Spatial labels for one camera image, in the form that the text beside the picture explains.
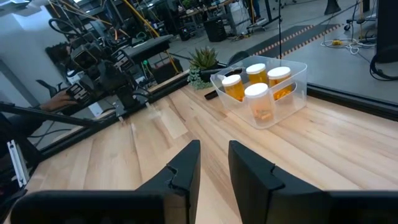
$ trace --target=black mat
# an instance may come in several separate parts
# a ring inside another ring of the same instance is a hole
[[[343,24],[329,24],[317,26],[293,26],[281,33],[282,36],[282,57],[293,51],[304,47],[323,37]],[[249,55],[261,55],[265,57],[279,58],[279,34],[267,39],[246,51]]]

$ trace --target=pill bottle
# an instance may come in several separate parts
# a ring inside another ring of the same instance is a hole
[[[277,84],[285,81],[291,76],[292,72],[290,71],[289,67],[277,67],[271,69],[268,72],[269,86],[270,87],[276,86]],[[292,85],[288,85],[287,87],[284,87],[283,89],[275,92],[274,99],[279,100],[291,92],[292,92]]]
[[[244,95],[257,125],[265,125],[274,119],[274,106],[267,84],[253,84],[244,90]]]
[[[240,75],[230,75],[228,77],[225,77],[222,81],[222,84],[224,86],[226,94],[232,96],[240,102],[243,101],[244,88]]]
[[[251,65],[246,69],[251,84],[265,83],[268,84],[266,65],[258,63]]]

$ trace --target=white cable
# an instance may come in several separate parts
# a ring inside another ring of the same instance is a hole
[[[333,45],[333,41],[340,40],[343,42],[341,45]],[[353,55],[358,54],[359,49],[363,47],[374,47],[376,44],[363,44],[357,41],[356,39],[336,39],[336,40],[326,40],[321,43],[322,47],[330,47],[330,48],[346,48]]]

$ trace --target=potted plant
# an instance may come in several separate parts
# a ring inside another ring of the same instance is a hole
[[[205,47],[204,49],[195,49],[195,55],[190,53],[192,60],[191,67],[196,67],[201,71],[212,70],[218,68],[218,61],[216,59],[217,52],[214,48]],[[210,75],[200,75],[204,82],[210,82]]]

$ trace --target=wooden table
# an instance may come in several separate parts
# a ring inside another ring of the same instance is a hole
[[[315,98],[279,124],[257,130],[223,109],[212,89],[179,89],[43,161],[27,185],[134,190],[192,139],[201,141],[197,223],[240,223],[228,170],[237,139],[321,189],[398,189],[398,123]]]

